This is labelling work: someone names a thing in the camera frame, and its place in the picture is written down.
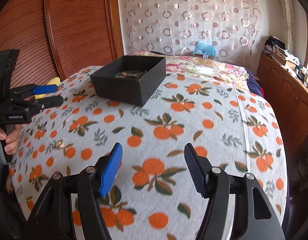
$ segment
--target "floral blanket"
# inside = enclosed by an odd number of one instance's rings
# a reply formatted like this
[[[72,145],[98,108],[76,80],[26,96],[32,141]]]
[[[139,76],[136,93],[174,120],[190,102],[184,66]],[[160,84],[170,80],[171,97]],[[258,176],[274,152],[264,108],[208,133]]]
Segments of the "floral blanket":
[[[158,55],[146,50],[132,52],[129,55],[165,57],[167,71],[185,73],[192,77],[214,80],[227,85],[232,84],[235,88],[249,91],[246,82],[249,75],[241,66],[198,57]]]
[[[25,217],[53,173],[79,173],[119,142],[122,165],[110,193],[99,199],[112,239],[192,240],[208,200],[196,192],[184,160],[190,142],[228,174],[253,173],[282,222],[287,171],[273,109],[242,88],[244,70],[212,63],[206,70],[200,59],[169,57],[166,78],[144,107],[97,97],[89,75],[100,66],[65,80],[56,93],[64,104],[23,126],[10,165]],[[223,239],[231,233],[234,201],[231,196]],[[82,240],[76,195],[72,204],[77,239]]]

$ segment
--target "cabinet door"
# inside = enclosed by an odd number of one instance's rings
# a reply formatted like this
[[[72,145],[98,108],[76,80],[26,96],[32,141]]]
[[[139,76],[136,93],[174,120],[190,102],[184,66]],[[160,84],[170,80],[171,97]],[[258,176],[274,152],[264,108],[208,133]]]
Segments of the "cabinet door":
[[[258,69],[257,69],[257,77],[259,79],[259,84],[262,89],[266,87],[266,82],[267,82],[269,72],[270,72],[270,66],[267,60],[263,59],[263,57],[265,56],[261,56]]]
[[[272,105],[274,111],[277,109],[279,105],[278,100],[276,98],[276,94],[278,89],[282,83],[282,78],[280,77],[280,73],[277,71],[275,67],[270,68],[270,72],[268,75],[268,79],[266,81],[266,87],[264,89],[265,99]]]
[[[283,79],[282,85],[276,96],[279,104],[275,111],[281,131],[286,128],[286,125],[290,121],[290,116],[293,114],[293,104],[295,104],[296,90],[297,89],[287,79]]]
[[[308,134],[308,104],[296,97],[293,105],[295,111],[288,117],[290,122],[283,133],[283,142],[288,155],[295,152]]]

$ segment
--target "yellow sponge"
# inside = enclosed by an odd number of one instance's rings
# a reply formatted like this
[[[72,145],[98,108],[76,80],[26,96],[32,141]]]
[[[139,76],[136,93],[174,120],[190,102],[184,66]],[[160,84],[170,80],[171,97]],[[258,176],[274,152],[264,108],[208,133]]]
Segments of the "yellow sponge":
[[[59,84],[61,84],[61,80],[59,77],[53,78],[47,83],[47,85],[57,85],[57,86],[59,86]],[[35,99],[44,98],[45,95],[46,94],[35,95]]]

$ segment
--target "metal screw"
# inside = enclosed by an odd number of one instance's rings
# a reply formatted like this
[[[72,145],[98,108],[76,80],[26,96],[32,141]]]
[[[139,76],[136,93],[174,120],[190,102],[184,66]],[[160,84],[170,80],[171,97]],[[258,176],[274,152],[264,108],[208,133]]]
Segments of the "metal screw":
[[[87,168],[86,168],[86,172],[87,173],[92,173],[92,172],[94,172],[95,171],[95,167],[94,166],[88,166]]]
[[[53,174],[53,179],[59,179],[60,177],[61,177],[61,174],[59,174],[59,173]]]
[[[64,147],[64,142],[63,142],[63,140],[57,141],[57,142],[55,143],[55,145],[54,145],[54,148],[56,148],[56,149],[63,149],[63,147]]]
[[[253,180],[253,179],[255,179],[255,176],[253,174],[251,174],[251,173],[247,173],[246,174],[246,178],[248,178],[250,180]]]
[[[212,172],[219,174],[221,173],[221,169],[219,167],[212,167]]]

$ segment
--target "blue gripper pad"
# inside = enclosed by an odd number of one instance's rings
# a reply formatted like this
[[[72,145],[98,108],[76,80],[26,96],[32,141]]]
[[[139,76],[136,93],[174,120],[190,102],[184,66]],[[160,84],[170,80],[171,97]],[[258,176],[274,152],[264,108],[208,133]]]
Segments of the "blue gripper pad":
[[[202,195],[206,194],[206,175],[204,174],[197,153],[190,143],[185,146],[184,158],[190,171],[196,191]]]
[[[101,197],[105,197],[111,190],[119,164],[122,161],[123,148],[122,145],[116,143],[116,147],[112,149],[110,160],[107,163],[101,176],[101,187],[99,189]]]
[[[41,94],[55,93],[57,90],[58,90],[57,85],[37,86],[36,88],[32,89],[32,93],[35,95],[41,95]]]

